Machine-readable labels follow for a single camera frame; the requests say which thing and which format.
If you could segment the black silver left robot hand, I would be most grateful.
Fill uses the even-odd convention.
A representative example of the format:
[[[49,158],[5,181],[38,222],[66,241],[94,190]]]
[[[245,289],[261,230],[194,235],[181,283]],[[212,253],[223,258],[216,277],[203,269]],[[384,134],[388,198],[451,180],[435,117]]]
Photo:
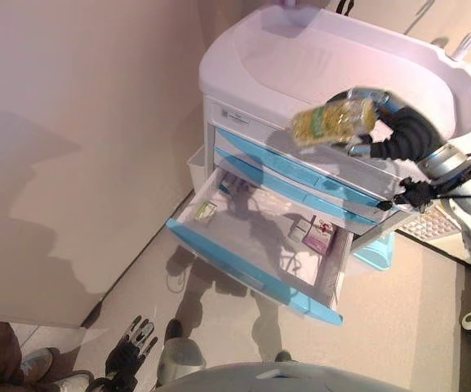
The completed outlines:
[[[133,381],[158,342],[153,332],[154,324],[148,318],[134,317],[105,361],[106,378],[124,384]]]

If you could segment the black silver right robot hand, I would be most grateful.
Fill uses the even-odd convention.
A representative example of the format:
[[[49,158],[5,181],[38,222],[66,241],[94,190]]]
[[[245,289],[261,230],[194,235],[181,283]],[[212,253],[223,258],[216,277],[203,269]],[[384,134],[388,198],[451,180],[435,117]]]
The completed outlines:
[[[371,99],[377,118],[391,130],[390,137],[379,142],[374,142],[369,136],[363,136],[359,143],[333,145],[351,157],[400,159],[418,163],[447,143],[424,115],[391,91],[354,87],[338,93],[330,98],[330,101],[345,98]]]

